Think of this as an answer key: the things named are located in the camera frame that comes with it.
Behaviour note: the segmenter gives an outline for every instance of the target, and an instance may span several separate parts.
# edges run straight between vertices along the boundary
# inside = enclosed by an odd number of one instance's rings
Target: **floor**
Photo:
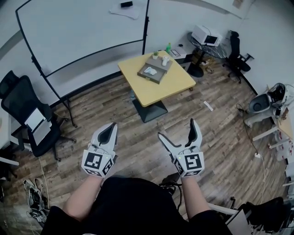
[[[77,139],[77,143],[60,142],[57,154],[62,159],[57,163],[52,152],[42,156],[41,162],[48,184],[50,205],[62,207],[70,194],[87,177],[81,169],[83,150],[92,134],[100,126],[117,122],[119,135],[116,145],[118,159],[111,174],[128,177],[140,177],[154,183],[176,172],[170,162],[167,151],[157,138],[161,132],[175,143],[187,142],[189,120],[194,118],[200,126],[203,142],[205,170],[198,176],[198,182],[208,202],[230,207],[230,197],[236,198],[235,207],[250,201],[261,202],[263,183],[262,160],[254,157],[252,147],[244,129],[242,117],[236,104],[246,107],[254,93],[245,81],[239,84],[236,79],[228,78],[221,64],[213,66],[213,74],[205,74],[194,87],[163,100],[169,113],[144,124],[137,114],[131,100],[130,88],[123,77],[103,83],[71,99],[75,129],[70,122],[62,126],[67,137]],[[211,112],[203,103],[207,101],[213,108]],[[67,116],[62,105],[56,113]],[[264,120],[249,129],[249,135],[255,136],[271,126],[270,120]],[[282,196],[285,181],[285,162],[277,162],[275,152],[267,149],[272,136],[255,142],[263,156],[266,175],[263,202]],[[3,185],[5,202],[0,205],[0,226],[9,234],[32,234],[31,229],[40,233],[35,220],[26,215],[28,205],[23,180],[40,177],[42,170],[38,158],[29,152],[18,153],[20,166],[15,168],[18,178]],[[179,191],[175,195],[175,204],[179,203]],[[187,218],[184,203],[180,213]]]

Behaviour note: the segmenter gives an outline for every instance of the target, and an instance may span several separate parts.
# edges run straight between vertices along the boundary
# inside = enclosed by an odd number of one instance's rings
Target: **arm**
[[[182,177],[181,180],[188,218],[192,219],[194,215],[210,210],[195,177]]]
[[[95,201],[103,178],[88,176],[83,184],[66,201],[63,211],[78,221],[86,218]]]

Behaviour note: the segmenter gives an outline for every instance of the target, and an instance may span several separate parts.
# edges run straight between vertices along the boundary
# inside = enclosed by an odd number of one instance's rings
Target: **small appliance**
[[[218,46],[222,40],[222,36],[214,29],[196,25],[192,32],[192,37],[202,45]]]

